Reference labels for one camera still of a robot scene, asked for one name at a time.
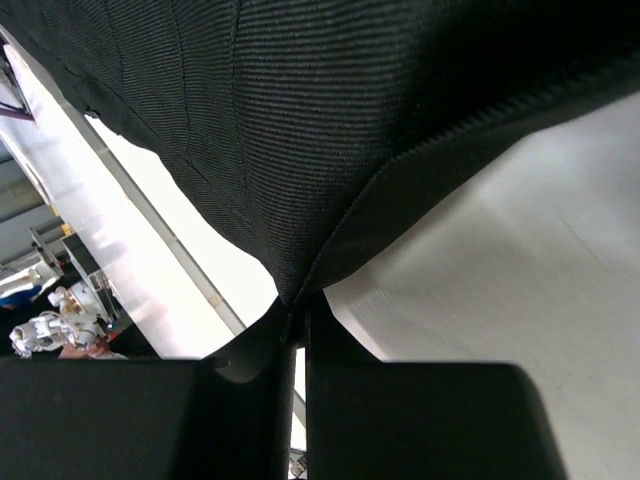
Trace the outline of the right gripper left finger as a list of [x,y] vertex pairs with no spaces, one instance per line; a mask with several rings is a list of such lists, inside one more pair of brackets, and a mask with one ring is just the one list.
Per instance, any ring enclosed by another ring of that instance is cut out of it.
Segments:
[[3,360],[5,479],[283,479],[291,315],[201,360]]

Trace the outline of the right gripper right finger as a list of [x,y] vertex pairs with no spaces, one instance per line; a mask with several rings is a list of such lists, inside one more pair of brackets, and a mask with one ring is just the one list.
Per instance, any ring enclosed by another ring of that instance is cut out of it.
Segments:
[[563,479],[529,376],[501,362],[384,362],[334,317],[304,311],[312,479]]

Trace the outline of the black skirt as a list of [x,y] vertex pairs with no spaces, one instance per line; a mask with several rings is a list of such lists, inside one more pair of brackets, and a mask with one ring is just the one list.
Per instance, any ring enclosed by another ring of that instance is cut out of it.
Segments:
[[1,23],[288,305],[639,88],[635,1],[5,1]]

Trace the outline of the person's hand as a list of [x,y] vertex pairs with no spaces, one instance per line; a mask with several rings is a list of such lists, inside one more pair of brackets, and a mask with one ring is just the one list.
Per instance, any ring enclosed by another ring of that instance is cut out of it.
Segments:
[[94,343],[88,347],[77,347],[71,344],[65,345],[58,355],[59,359],[76,360],[126,360],[127,357],[113,352],[108,341],[104,337],[97,337]]

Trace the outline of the aluminium front rail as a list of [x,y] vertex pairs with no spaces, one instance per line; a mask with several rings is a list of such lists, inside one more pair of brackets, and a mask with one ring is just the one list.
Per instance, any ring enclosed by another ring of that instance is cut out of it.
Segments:
[[123,167],[123,154],[62,97],[15,40],[5,49],[32,109],[1,137],[101,267],[151,359],[201,360],[245,327]]

